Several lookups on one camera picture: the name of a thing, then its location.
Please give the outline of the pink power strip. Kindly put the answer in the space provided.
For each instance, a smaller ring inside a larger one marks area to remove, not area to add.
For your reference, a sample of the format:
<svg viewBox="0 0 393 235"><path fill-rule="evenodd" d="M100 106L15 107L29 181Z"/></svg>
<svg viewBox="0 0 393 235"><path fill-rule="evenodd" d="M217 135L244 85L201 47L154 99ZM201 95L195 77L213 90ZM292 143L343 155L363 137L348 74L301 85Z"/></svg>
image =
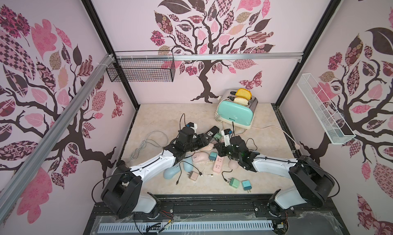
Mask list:
<svg viewBox="0 0 393 235"><path fill-rule="evenodd" d="M224 157L220 157L220 156L216 157L216 160L215 160L215 163L214 163L213 169L212 169L214 173L217 173L217 174L221 173L223 161L224 161Z"/></svg>

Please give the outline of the teal charger plug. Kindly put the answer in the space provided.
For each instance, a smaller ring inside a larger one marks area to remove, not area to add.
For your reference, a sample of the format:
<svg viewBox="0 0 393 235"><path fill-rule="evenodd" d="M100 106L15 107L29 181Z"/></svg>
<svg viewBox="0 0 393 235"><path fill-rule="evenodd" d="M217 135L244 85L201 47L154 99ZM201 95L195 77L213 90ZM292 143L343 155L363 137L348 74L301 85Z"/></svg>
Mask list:
<svg viewBox="0 0 393 235"><path fill-rule="evenodd" d="M252 190L251 182L248 181L248 180L242 181L242 187L243 187L243 190L244 190L245 192L247 192L247 193L250 193L251 190Z"/></svg>
<svg viewBox="0 0 393 235"><path fill-rule="evenodd" d="M210 161L216 161L217 157L218 157L218 153L217 152L211 152L209 154L208 158L209 158Z"/></svg>

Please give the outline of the black power strip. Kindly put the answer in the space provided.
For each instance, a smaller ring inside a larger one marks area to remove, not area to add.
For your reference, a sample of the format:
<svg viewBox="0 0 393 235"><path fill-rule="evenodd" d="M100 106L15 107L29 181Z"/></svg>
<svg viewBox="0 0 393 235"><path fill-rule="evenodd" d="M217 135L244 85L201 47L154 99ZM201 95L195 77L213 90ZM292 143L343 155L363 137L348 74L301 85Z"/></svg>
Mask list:
<svg viewBox="0 0 393 235"><path fill-rule="evenodd" d="M209 131L205 133L206 138L213 138L217 133L219 133L220 129L217 126L213 126Z"/></svg>

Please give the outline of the green charger plug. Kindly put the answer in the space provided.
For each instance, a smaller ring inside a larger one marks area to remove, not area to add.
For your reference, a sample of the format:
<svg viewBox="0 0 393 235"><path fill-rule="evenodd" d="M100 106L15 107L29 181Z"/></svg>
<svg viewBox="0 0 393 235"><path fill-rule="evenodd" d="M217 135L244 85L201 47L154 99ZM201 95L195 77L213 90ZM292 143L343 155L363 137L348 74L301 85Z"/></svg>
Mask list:
<svg viewBox="0 0 393 235"><path fill-rule="evenodd" d="M238 179L236 179L236 178L231 178L231 179L228 181L228 183L229 183L229 185L230 185L232 188L235 188L235 189L238 189L238 187L239 187L239 185L240 185L240 181L239 181Z"/></svg>

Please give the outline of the pink charger plug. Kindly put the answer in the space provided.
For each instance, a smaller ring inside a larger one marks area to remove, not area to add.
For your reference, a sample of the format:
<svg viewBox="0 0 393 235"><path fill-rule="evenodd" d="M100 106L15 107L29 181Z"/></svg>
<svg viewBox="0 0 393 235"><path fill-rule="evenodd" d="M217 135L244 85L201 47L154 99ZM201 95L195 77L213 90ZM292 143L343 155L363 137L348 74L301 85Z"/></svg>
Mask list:
<svg viewBox="0 0 393 235"><path fill-rule="evenodd" d="M191 172L189 173L189 175L188 175L188 178L189 178L190 180L192 180L192 181L196 181L196 180L198 179L199 176L200 176L199 173L194 172L194 171L191 171Z"/></svg>

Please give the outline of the pink mouse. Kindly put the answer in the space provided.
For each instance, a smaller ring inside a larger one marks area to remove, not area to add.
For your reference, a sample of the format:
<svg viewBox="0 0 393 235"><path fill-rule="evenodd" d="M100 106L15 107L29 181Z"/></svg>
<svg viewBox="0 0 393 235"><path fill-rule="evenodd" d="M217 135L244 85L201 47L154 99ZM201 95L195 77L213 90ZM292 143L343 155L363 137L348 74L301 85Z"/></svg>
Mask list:
<svg viewBox="0 0 393 235"><path fill-rule="evenodd" d="M209 154L206 152L196 152L192 156L192 161L194 163L207 162L209 161Z"/></svg>
<svg viewBox="0 0 393 235"><path fill-rule="evenodd" d="M205 151L211 151L214 148L214 144L210 143L205 147Z"/></svg>
<svg viewBox="0 0 393 235"><path fill-rule="evenodd" d="M230 160L228 166L231 170L236 170L239 168L239 164L236 160Z"/></svg>

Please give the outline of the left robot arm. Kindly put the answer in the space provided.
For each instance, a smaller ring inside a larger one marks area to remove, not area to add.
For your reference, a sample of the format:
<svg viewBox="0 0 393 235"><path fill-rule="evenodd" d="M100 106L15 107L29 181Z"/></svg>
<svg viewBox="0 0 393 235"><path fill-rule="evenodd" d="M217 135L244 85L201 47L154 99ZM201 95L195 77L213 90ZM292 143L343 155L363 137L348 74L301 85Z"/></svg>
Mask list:
<svg viewBox="0 0 393 235"><path fill-rule="evenodd" d="M133 213L144 213L156 217L161 210L161 201L153 194L141 193L144 183L161 172L179 164L188 152L196 152L209 145L219 128L214 126L206 133L197 134L196 124L188 123L157 156L128 167L119 165L104 187L101 200L120 219Z"/></svg>

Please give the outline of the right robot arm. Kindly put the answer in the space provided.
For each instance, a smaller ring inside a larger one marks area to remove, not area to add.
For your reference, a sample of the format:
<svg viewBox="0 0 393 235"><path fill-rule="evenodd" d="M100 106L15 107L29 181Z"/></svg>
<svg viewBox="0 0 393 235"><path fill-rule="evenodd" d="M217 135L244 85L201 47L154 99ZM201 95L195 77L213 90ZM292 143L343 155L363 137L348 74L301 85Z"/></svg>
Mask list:
<svg viewBox="0 0 393 235"><path fill-rule="evenodd" d="M335 179L311 157L284 159L262 155L247 148L246 142L234 136L223 143L216 143L220 157L235 160L240 167L251 172L270 173L291 179L294 185L277 190L269 199L267 209L278 216L289 208L308 203L322 207L335 186Z"/></svg>

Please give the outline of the blue mouse middle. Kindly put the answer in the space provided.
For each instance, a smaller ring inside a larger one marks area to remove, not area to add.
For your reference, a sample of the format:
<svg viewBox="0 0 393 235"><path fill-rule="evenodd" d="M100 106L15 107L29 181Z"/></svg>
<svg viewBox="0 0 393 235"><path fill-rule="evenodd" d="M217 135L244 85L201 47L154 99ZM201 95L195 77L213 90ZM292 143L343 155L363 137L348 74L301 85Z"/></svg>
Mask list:
<svg viewBox="0 0 393 235"><path fill-rule="evenodd" d="M189 173L189 172L193 171L194 167L193 167L192 163L189 163L187 161L183 161L183 168L186 173Z"/></svg>

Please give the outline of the blue mouse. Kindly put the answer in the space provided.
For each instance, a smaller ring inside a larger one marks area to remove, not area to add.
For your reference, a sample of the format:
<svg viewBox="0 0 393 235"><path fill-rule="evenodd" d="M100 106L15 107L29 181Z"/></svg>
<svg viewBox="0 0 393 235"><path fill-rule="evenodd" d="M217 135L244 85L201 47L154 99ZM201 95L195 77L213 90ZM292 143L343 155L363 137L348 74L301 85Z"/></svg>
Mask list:
<svg viewBox="0 0 393 235"><path fill-rule="evenodd" d="M163 172L163 177L166 180L170 180L172 179L176 174L180 173L181 168L180 166L177 164L175 166L172 166L170 168L167 168L164 172Z"/></svg>
<svg viewBox="0 0 393 235"><path fill-rule="evenodd" d="M189 172L193 171L194 167L193 167L192 163L189 163L187 161L183 161L183 168L186 173L189 173Z"/></svg>

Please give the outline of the blue mouse bottom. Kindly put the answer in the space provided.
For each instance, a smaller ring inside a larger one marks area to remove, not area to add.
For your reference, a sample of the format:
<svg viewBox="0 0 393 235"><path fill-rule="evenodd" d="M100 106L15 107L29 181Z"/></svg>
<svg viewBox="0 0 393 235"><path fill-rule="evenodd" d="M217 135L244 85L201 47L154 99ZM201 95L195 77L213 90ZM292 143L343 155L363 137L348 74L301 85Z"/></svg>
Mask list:
<svg viewBox="0 0 393 235"><path fill-rule="evenodd" d="M180 173L181 168L180 166L177 164L175 166L172 166L170 168L167 168L164 172L163 172L163 177L166 180L170 180L172 179L176 174Z"/></svg>

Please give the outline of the mint green toaster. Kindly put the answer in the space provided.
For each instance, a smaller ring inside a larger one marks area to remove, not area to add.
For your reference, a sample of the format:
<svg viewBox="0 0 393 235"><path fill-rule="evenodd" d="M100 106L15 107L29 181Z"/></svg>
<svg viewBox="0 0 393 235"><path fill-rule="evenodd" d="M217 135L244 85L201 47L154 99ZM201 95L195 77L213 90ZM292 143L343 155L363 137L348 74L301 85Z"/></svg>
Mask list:
<svg viewBox="0 0 393 235"><path fill-rule="evenodd" d="M252 96L247 107L234 103L233 101L234 98L236 98L235 94L237 90L238 89L228 89L219 97L220 102L215 112L216 120L228 124L233 123L236 127L248 130L252 126L256 106L259 101L256 97Z"/></svg>

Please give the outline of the pale toast slice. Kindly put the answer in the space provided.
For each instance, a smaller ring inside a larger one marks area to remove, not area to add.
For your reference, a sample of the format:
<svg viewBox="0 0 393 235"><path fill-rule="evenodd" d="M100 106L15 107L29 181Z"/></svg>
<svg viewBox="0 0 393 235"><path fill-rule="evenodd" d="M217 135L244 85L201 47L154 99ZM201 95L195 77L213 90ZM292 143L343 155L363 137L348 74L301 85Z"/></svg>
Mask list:
<svg viewBox="0 0 393 235"><path fill-rule="evenodd" d="M249 101L243 97L236 97L233 102L246 107L249 105Z"/></svg>

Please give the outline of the yellow toast slice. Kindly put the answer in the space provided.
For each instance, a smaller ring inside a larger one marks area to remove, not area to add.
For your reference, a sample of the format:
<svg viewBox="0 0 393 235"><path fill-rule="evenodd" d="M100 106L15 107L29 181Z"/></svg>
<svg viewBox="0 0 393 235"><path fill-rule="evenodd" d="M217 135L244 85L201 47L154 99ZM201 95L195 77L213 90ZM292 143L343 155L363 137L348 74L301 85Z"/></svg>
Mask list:
<svg viewBox="0 0 393 235"><path fill-rule="evenodd" d="M244 98L246 100L251 100L252 99L252 93L249 90L240 88L237 90L236 97Z"/></svg>

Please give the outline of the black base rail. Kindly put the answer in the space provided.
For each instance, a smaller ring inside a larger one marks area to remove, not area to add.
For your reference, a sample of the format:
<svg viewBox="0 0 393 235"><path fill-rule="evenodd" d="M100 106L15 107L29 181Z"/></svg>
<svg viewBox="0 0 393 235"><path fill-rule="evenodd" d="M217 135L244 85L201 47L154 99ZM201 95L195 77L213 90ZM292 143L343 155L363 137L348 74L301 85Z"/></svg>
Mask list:
<svg viewBox="0 0 393 235"><path fill-rule="evenodd" d="M349 234L336 206L328 200L321 208L301 204L278 216L267 210L268 194L244 195L158 195L161 210L154 218L142 213L120 219L104 203L96 204L88 219L85 235L97 234L101 223L150 223L190 221L269 220L273 231L169 232L140 235L347 235Z"/></svg>

